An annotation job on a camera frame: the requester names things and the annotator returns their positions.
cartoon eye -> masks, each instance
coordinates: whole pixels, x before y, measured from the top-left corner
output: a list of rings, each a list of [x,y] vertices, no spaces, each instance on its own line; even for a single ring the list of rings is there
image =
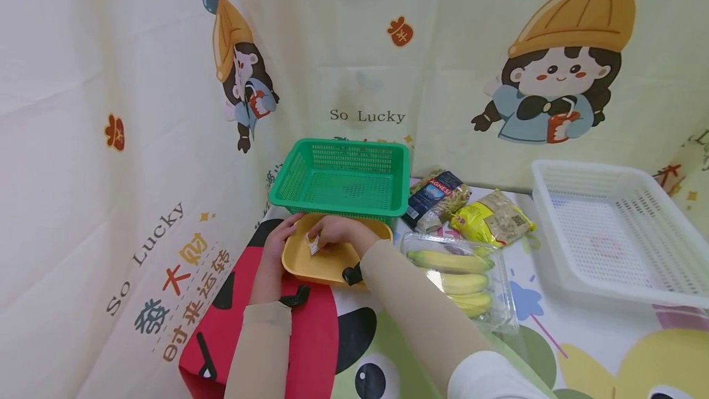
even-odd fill
[[[669,385],[658,385],[650,390],[647,399],[693,399],[692,396],[680,389]]]
[[[381,353],[368,354],[358,362],[354,389],[360,399],[396,399],[399,375],[393,362]]]

green plastic basket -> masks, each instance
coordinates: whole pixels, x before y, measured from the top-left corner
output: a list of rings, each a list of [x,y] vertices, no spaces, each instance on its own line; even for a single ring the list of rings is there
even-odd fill
[[[399,143],[300,139],[269,200],[291,213],[322,212],[392,226],[409,204],[409,149]]]

beige sleeve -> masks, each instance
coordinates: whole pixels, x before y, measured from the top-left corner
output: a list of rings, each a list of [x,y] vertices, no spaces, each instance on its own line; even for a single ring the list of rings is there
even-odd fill
[[[445,397],[448,380],[472,353],[491,350],[475,324],[391,243],[381,240],[360,265],[411,351]]]
[[[249,305],[226,381],[225,399],[283,399],[288,374],[290,309]]]

orange hat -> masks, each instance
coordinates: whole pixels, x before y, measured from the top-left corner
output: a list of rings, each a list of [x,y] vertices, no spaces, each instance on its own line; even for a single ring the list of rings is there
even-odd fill
[[[551,0],[527,22],[508,54],[512,58],[560,46],[621,52],[634,21],[635,0]]]
[[[244,17],[228,0],[219,0],[215,14],[212,33],[214,62],[217,78],[224,82],[234,65],[234,45],[239,42],[254,43],[254,36]]]

white sleeve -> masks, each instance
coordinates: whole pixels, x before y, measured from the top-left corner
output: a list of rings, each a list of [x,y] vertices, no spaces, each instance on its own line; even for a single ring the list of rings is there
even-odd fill
[[[448,382],[448,399],[549,399],[497,352],[463,359]]]

